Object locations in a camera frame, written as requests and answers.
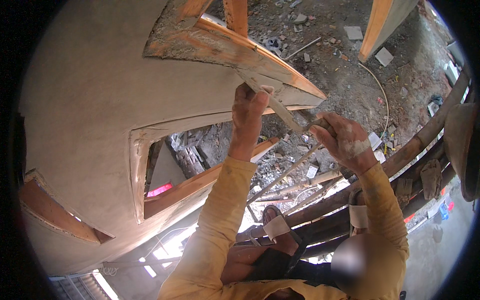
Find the white sandal strap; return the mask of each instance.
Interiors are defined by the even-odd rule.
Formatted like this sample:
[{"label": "white sandal strap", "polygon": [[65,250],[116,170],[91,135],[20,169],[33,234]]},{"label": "white sandal strap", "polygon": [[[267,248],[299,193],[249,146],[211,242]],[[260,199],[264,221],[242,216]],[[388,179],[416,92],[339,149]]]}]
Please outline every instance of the white sandal strap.
[{"label": "white sandal strap", "polygon": [[356,228],[368,228],[367,206],[349,205],[350,224]]},{"label": "white sandal strap", "polygon": [[264,231],[270,240],[273,240],[279,235],[288,233],[290,230],[290,227],[288,227],[285,219],[282,216],[276,216],[270,222],[264,225]]}]

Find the red object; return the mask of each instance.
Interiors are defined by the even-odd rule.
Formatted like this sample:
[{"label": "red object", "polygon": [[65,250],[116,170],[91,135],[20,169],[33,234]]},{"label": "red object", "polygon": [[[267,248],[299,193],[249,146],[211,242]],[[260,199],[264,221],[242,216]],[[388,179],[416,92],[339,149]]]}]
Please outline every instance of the red object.
[{"label": "red object", "polygon": [[171,188],[173,188],[173,185],[172,185],[171,182],[169,182],[167,184],[162,185],[159,188],[154,189],[153,191],[149,191],[148,194],[147,194],[147,197],[157,196],[158,194],[161,194],[164,191],[169,190]]},{"label": "red object", "polygon": [[408,223],[413,217],[415,216],[415,213],[413,213],[411,216],[403,220],[405,223]]}]

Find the concrete wall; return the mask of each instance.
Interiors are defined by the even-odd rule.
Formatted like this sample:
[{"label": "concrete wall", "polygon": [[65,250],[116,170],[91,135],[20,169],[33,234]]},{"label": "concrete wall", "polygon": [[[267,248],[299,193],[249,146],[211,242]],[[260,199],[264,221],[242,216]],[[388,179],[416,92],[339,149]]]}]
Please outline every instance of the concrete wall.
[{"label": "concrete wall", "polygon": [[[142,58],[165,2],[70,0],[33,54],[20,99],[27,170],[37,169],[65,209],[114,237],[89,243],[25,215],[27,234],[50,276],[98,268],[196,209],[167,209],[137,224],[130,133],[171,120],[192,129],[190,117],[230,112],[242,80],[225,66]],[[305,92],[297,95],[284,104],[320,103]],[[214,122],[204,118],[195,126]],[[164,131],[156,132],[160,138]]]}]

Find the foot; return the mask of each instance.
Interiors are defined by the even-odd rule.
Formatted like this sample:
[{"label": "foot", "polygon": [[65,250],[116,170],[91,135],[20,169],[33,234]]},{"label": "foot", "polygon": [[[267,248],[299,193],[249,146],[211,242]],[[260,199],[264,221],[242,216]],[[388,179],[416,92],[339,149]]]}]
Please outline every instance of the foot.
[{"label": "foot", "polygon": [[[276,217],[276,212],[269,208],[265,214],[266,224]],[[274,238],[275,245],[272,248],[286,253],[290,256],[295,254],[295,251],[299,247],[297,242],[293,239],[290,233],[284,233]]]}]

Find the concrete floor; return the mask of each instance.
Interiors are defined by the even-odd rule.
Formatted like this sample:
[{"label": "concrete floor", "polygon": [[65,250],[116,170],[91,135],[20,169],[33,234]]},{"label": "concrete floor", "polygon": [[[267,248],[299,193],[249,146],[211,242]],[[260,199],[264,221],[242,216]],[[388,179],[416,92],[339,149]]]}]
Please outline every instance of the concrete floor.
[{"label": "concrete floor", "polygon": [[459,184],[455,177],[448,186],[455,203],[448,220],[441,221],[437,214],[408,235],[410,257],[403,284],[407,300],[433,297],[462,250],[474,212],[472,203],[463,199]]}]

